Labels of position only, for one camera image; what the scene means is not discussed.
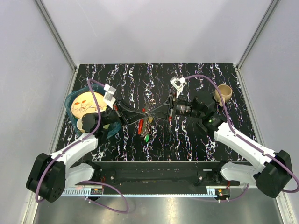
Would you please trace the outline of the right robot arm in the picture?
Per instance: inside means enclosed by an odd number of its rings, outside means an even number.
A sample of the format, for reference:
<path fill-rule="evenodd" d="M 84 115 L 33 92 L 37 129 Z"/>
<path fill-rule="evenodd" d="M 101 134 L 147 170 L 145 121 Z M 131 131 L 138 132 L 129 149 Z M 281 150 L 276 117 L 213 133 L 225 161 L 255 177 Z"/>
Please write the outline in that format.
<path fill-rule="evenodd" d="M 216 102 L 210 94 L 203 93 L 191 102 L 170 94 L 162 105 L 150 110 L 149 115 L 164 120 L 175 116 L 196 118 L 202 135 L 228 146 L 250 163 L 224 162 L 212 173 L 213 182 L 218 185 L 227 181 L 252 184 L 266 196 L 275 198 L 292 178 L 290 155 L 284 150 L 276 152 L 266 148 L 233 128 L 217 114 Z"/>

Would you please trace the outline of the metal key holder red handle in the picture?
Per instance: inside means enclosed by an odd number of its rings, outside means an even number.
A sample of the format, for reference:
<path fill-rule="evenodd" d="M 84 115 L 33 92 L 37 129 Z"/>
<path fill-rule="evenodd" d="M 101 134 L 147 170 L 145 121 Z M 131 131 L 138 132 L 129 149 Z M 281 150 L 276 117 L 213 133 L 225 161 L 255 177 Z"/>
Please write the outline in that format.
<path fill-rule="evenodd" d="M 144 119 L 140 120 L 138 123 L 138 134 L 142 137 L 145 138 L 146 135 L 151 135 L 152 133 L 152 126 L 153 122 L 150 123 L 148 122 L 148 117 L 145 117 Z"/>

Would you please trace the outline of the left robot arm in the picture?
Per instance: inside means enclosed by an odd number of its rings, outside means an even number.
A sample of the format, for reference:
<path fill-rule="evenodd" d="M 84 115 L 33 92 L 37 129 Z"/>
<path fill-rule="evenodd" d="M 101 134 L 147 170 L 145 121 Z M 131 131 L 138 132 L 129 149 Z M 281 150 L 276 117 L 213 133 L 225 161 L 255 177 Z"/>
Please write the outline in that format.
<path fill-rule="evenodd" d="M 117 123 L 131 125 L 145 118 L 146 111 L 139 111 L 123 100 L 117 101 L 103 113 L 90 112 L 82 116 L 84 133 L 73 143 L 50 155 L 39 154 L 30 171 L 26 188 L 35 194 L 35 200 L 55 202 L 65 188 L 87 181 L 97 184 L 101 173 L 90 164 L 73 167 L 80 158 L 95 150 L 108 137 L 109 128 Z"/>

